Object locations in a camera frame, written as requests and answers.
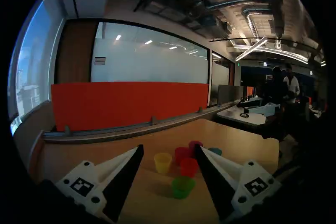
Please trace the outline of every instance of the cable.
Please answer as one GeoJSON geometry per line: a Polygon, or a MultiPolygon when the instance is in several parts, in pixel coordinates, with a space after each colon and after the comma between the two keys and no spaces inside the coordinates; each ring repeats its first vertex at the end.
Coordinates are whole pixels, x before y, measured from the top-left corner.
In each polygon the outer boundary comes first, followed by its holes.
{"type": "Polygon", "coordinates": [[[241,116],[241,117],[244,117],[244,118],[249,118],[249,115],[246,114],[246,113],[241,113],[240,116],[241,116]]]}

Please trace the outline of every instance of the glass wall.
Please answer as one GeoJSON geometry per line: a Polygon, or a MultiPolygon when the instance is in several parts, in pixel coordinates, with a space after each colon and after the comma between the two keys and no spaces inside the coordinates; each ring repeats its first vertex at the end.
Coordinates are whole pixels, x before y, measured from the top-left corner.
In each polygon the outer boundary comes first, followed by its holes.
{"type": "Polygon", "coordinates": [[[92,82],[208,83],[208,50],[137,26],[100,23],[92,57],[92,82]]]}
{"type": "Polygon", "coordinates": [[[229,85],[231,61],[222,55],[212,52],[212,78],[210,105],[216,105],[218,101],[218,86],[229,85]]]}

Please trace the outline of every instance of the pink cup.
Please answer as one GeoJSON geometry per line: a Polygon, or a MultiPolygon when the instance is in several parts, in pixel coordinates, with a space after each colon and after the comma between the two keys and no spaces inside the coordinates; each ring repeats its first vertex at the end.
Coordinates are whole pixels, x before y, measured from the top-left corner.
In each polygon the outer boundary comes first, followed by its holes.
{"type": "Polygon", "coordinates": [[[189,150],[190,150],[190,153],[191,153],[191,157],[195,157],[195,145],[196,144],[199,144],[200,146],[203,146],[203,143],[199,142],[199,141],[191,141],[189,143],[189,150]]]}

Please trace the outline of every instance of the person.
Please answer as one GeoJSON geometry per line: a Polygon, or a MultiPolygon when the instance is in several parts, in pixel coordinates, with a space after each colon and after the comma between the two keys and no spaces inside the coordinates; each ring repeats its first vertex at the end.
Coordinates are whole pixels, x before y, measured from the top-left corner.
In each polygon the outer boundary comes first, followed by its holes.
{"type": "Polygon", "coordinates": [[[300,94],[299,81],[293,75],[290,64],[286,64],[286,77],[283,81],[287,84],[288,94],[286,95],[286,100],[288,103],[295,103],[296,97],[300,94]]]}
{"type": "Polygon", "coordinates": [[[281,104],[283,102],[284,96],[288,92],[288,87],[284,80],[282,79],[282,70],[280,67],[275,66],[272,69],[272,82],[269,86],[269,98],[270,102],[274,104],[281,104]]]}

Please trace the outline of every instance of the red cup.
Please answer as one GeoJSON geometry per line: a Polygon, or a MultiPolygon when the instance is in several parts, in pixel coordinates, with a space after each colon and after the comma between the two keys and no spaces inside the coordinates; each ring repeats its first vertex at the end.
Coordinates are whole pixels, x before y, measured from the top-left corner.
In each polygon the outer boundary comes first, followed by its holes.
{"type": "Polygon", "coordinates": [[[193,178],[198,169],[198,163],[194,158],[185,158],[180,163],[181,175],[193,178]]]}
{"type": "Polygon", "coordinates": [[[178,147],[175,149],[175,162],[180,165],[184,158],[190,158],[190,150],[187,147],[178,147]]]}
{"type": "Polygon", "coordinates": [[[189,150],[190,150],[190,157],[195,157],[195,144],[199,144],[200,146],[203,146],[203,143],[199,142],[199,141],[191,141],[189,143],[189,150]]]}

